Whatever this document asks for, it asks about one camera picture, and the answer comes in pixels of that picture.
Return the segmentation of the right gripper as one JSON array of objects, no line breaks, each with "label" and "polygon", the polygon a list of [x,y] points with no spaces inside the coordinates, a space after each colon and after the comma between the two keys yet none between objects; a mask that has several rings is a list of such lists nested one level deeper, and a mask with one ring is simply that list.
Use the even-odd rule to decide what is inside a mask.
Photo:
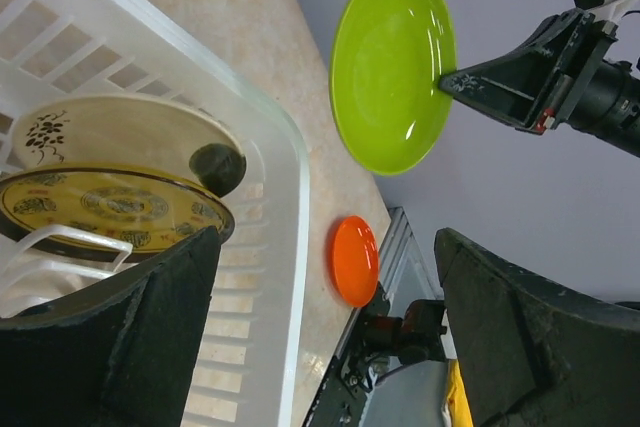
[{"label": "right gripper", "polygon": [[617,26],[570,10],[544,19],[494,60],[440,77],[454,100],[504,125],[541,135],[566,124],[639,155],[639,79],[606,58]]}]

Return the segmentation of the white plastic dish rack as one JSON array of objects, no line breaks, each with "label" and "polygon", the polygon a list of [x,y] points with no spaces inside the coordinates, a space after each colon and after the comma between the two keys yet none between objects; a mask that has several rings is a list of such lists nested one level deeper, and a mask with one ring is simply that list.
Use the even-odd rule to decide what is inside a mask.
[{"label": "white plastic dish rack", "polygon": [[1,422],[286,426],[287,113],[146,0],[1,0]]}]

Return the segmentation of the orange plate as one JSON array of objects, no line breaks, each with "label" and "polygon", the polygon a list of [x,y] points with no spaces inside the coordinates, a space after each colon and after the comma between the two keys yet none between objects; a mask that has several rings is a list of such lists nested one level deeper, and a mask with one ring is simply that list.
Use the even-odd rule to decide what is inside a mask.
[{"label": "orange plate", "polygon": [[352,308],[374,297],[380,274],[375,235],[360,216],[350,215],[332,226],[327,242],[328,273],[338,295]]}]

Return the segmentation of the black and yellow plate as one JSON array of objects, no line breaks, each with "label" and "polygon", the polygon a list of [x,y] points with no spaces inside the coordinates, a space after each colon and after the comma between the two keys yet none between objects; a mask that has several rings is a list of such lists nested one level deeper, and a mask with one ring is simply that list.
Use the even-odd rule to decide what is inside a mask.
[{"label": "black and yellow plate", "polygon": [[1,233],[19,241],[53,224],[128,242],[140,262],[206,227],[226,242],[230,209],[205,188],[137,166],[68,163],[24,170],[1,181]]}]

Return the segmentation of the cream plate with black marks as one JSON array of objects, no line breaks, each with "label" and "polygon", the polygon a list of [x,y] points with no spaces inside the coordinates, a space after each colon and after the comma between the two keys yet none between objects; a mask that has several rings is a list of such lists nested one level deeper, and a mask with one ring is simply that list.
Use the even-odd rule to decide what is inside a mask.
[{"label": "cream plate with black marks", "polygon": [[59,163],[126,164],[163,171],[224,197],[245,177],[246,155],[211,115],[149,95],[58,100],[20,117],[12,151],[27,168]]}]

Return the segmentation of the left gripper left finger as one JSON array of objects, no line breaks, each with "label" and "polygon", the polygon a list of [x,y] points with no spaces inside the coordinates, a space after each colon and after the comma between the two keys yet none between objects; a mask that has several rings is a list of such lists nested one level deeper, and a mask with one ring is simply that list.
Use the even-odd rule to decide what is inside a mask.
[{"label": "left gripper left finger", "polygon": [[4,426],[178,426],[221,251],[208,227],[1,321]]}]

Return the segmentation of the green plate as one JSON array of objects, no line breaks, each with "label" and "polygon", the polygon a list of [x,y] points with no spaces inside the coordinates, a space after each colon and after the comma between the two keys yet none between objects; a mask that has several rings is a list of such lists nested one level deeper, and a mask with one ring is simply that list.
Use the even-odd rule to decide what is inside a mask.
[{"label": "green plate", "polygon": [[446,124],[440,78],[456,68],[445,0],[348,0],[334,36],[329,97],[351,156],[381,176],[403,174]]}]

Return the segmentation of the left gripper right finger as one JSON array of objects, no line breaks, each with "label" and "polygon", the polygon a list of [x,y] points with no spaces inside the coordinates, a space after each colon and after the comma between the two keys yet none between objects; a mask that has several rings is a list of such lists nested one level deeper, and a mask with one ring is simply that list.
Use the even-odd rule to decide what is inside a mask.
[{"label": "left gripper right finger", "polygon": [[451,228],[434,253],[474,425],[638,425],[638,304],[577,292]]}]

